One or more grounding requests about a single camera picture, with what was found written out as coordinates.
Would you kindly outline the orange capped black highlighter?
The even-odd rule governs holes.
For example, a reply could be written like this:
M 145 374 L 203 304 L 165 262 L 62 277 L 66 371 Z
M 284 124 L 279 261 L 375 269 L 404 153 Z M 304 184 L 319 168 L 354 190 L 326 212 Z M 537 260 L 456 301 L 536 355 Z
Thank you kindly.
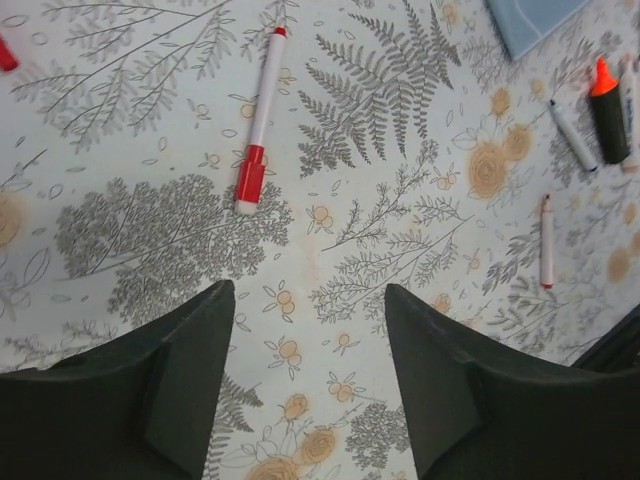
M 624 129 L 619 80 L 611 73 L 604 57 L 597 60 L 589 102 L 604 161 L 612 165 L 622 163 L 629 155 L 629 147 Z

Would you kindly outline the grey capped white pen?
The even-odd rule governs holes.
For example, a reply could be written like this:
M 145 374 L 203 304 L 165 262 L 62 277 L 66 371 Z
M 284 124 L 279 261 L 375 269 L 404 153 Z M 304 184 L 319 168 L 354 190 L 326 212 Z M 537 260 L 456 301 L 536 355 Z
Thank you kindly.
M 595 172 L 598 169 L 597 161 L 586 141 L 582 139 L 576 127 L 563 113 L 562 106 L 554 99 L 550 99 L 549 109 L 554 122 L 581 163 L 582 168 L 587 172 Z

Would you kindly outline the red capped marker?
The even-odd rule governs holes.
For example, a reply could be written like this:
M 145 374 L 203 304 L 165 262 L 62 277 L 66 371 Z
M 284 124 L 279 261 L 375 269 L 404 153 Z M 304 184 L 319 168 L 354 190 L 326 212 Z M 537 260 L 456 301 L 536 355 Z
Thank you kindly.
M 260 201 L 262 185 L 266 175 L 264 136 L 269 123 L 273 98 L 277 90 L 286 40 L 287 31 L 284 27 L 276 27 L 270 36 L 268 52 L 259 84 L 249 145 L 237 178 L 235 211 L 240 215 L 250 216 L 255 214 Z
M 551 289 L 553 278 L 553 209 L 549 193 L 542 200 L 541 241 L 540 241 L 540 283 L 545 289 Z

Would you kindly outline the pink capped white pen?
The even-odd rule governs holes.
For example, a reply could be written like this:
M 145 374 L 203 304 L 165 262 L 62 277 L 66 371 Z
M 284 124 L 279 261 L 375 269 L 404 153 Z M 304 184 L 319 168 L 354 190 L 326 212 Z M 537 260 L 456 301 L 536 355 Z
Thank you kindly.
M 639 85 L 634 56 L 627 53 L 621 61 L 620 99 L 628 156 L 622 161 L 625 173 L 639 172 Z

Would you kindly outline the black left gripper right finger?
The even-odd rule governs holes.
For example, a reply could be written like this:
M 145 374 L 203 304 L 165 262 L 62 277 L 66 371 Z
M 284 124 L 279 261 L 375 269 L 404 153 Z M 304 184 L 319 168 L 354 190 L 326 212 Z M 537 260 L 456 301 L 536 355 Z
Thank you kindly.
M 599 373 L 499 343 L 391 284 L 385 317 L 422 479 L 635 479 L 639 367 Z

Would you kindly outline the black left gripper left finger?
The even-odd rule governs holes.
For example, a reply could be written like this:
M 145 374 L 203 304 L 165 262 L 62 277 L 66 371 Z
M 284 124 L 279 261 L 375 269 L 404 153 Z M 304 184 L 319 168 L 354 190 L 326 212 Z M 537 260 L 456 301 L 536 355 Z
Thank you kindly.
M 5 479 L 198 479 L 235 312 L 223 280 L 131 332 L 1 377 Z

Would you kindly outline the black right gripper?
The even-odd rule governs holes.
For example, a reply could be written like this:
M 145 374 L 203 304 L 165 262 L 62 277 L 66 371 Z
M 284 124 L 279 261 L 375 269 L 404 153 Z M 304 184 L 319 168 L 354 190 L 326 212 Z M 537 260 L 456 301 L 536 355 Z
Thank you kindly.
M 639 328 L 639 307 L 636 306 L 582 354 L 572 367 L 599 373 L 616 373 L 638 368 Z

